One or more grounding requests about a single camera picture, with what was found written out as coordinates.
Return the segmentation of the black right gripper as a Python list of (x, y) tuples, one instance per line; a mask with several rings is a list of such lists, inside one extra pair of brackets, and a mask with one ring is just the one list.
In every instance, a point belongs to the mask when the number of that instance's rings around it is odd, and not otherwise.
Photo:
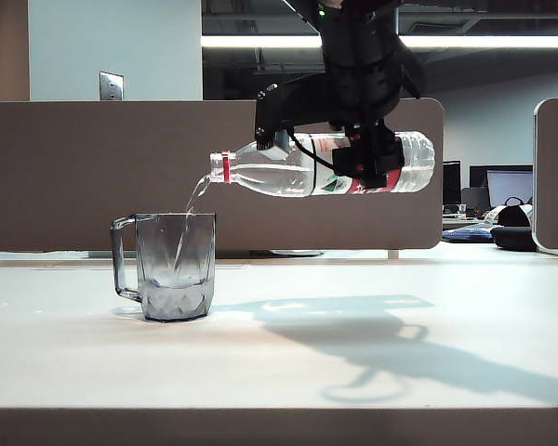
[[(329, 63), (322, 73), (286, 83), (286, 129), (372, 125), (397, 106), (403, 86), (398, 58), (357, 67)], [(331, 156), (334, 173), (352, 178), (363, 190), (392, 190), (405, 163), (403, 142), (389, 129), (353, 130)]]

